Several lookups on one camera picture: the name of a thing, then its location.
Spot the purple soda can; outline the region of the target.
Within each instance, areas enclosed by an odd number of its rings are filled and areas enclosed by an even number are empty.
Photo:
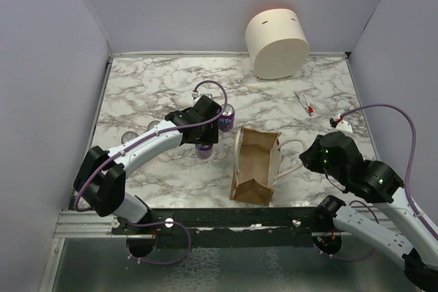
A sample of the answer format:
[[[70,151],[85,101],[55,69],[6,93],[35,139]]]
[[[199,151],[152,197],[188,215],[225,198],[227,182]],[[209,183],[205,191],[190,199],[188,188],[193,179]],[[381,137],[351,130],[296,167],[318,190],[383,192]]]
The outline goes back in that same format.
[[[235,109],[231,104],[227,104],[224,111],[218,119],[219,129],[221,131],[230,131],[234,126]]]

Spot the silver top soda can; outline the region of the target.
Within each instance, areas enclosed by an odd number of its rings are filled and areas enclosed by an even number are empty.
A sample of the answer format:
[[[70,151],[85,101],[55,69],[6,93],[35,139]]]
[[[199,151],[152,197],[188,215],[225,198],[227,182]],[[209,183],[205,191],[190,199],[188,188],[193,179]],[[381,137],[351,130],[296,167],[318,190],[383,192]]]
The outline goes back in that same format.
[[[195,153],[199,159],[208,159],[212,155],[213,144],[196,144]]]

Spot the red soda can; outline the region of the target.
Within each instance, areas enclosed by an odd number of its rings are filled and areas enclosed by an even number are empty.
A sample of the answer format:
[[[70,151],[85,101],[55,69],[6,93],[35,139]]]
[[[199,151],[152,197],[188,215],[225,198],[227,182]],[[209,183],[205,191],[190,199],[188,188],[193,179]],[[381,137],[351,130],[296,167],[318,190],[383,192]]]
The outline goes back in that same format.
[[[151,121],[147,126],[147,131],[158,131],[160,123],[158,120]]]
[[[127,131],[127,132],[123,133],[123,135],[121,136],[120,143],[126,144],[126,143],[134,140],[138,136],[139,135],[134,131]]]

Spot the brown canvas bag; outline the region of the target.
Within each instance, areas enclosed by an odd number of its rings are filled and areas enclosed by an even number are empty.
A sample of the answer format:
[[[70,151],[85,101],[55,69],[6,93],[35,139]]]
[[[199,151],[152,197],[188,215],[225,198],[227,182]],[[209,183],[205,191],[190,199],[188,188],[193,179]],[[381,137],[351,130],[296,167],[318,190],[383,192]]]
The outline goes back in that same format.
[[[280,140],[280,133],[241,127],[234,144],[233,179],[229,199],[246,204],[268,206],[274,195],[274,184],[302,166],[281,170],[282,147],[297,142],[307,149],[304,140]]]

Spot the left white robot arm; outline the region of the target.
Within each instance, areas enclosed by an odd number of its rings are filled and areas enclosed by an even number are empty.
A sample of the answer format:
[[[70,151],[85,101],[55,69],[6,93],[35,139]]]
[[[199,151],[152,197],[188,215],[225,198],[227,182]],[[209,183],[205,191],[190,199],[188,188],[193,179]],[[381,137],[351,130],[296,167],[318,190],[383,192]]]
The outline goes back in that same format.
[[[75,210],[81,211],[79,201],[83,199],[99,216],[122,217],[133,232],[145,233],[151,225],[150,208],[126,192],[127,178],[170,149],[184,144],[216,144],[221,111],[221,105],[202,95],[193,106],[170,112],[155,128],[130,142],[109,150],[92,147],[73,183],[77,192]]]

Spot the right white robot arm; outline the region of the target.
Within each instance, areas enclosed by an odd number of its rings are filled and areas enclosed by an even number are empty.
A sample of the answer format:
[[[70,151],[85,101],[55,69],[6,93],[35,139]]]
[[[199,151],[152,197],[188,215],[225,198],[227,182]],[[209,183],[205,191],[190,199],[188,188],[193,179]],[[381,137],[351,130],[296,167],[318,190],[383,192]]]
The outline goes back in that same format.
[[[437,240],[409,204],[405,185],[390,166],[365,160],[354,140],[341,131],[318,135],[299,158],[306,169],[331,176],[346,193],[372,204],[399,233],[362,216],[335,196],[327,196],[315,210],[314,222],[320,230],[337,228],[360,238],[402,267],[419,289],[437,290]]]

